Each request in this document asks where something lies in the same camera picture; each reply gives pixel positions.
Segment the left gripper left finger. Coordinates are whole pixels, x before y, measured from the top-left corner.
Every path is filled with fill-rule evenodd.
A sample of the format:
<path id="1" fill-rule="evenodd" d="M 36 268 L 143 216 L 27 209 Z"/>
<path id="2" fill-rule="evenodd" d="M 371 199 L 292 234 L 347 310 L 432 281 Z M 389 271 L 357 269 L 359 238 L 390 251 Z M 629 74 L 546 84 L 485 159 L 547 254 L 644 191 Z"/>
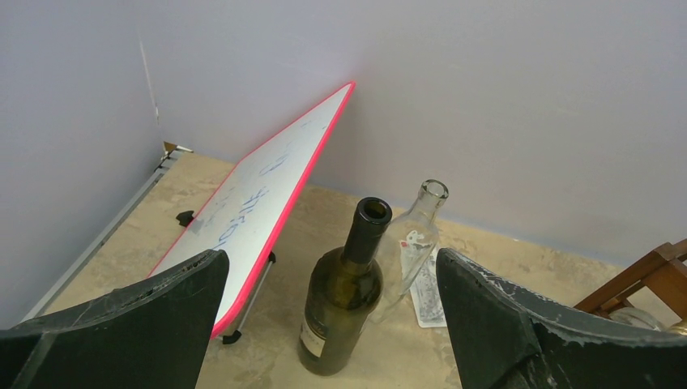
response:
<path id="1" fill-rule="evenodd" d="M 205 250 L 1 333 L 4 388 L 193 388 L 230 262 Z"/>

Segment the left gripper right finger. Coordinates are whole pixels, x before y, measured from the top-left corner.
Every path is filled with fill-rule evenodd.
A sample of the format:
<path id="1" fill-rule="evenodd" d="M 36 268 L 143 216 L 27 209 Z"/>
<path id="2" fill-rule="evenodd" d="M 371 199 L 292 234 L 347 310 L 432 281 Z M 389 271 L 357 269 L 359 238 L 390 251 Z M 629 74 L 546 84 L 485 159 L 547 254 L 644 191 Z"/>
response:
<path id="1" fill-rule="evenodd" d="M 686 338 L 564 306 L 450 248 L 437 285 L 465 388 L 683 388 Z"/>

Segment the clear glass bottle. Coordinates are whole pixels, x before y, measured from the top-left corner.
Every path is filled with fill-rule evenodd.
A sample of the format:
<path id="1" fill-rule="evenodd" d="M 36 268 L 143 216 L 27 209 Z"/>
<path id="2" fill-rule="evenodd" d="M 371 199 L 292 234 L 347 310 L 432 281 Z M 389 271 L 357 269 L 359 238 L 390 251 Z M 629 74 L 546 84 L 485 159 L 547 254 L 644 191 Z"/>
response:
<path id="1" fill-rule="evenodd" d="M 382 270 L 383 288 L 379 303 L 369 316 L 372 323 L 380 324 L 391 316 L 437 246 L 439 231 L 435 219 L 448 197 L 449 190 L 443 182 L 422 182 L 412 206 L 396 216 L 382 235 L 375 260 Z"/>

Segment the dark green wine bottle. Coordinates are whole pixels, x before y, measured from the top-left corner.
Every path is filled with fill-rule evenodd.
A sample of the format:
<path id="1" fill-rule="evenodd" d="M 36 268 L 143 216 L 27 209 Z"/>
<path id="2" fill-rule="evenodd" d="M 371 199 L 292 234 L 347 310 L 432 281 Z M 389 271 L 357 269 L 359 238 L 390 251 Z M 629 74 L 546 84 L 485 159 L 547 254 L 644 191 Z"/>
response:
<path id="1" fill-rule="evenodd" d="M 330 376 L 347 365 L 382 295 L 383 276 L 374 255 L 391 218 L 384 200 L 363 198 L 356 205 L 345 245 L 317 261 L 298 349 L 301 364 L 311 373 Z"/>

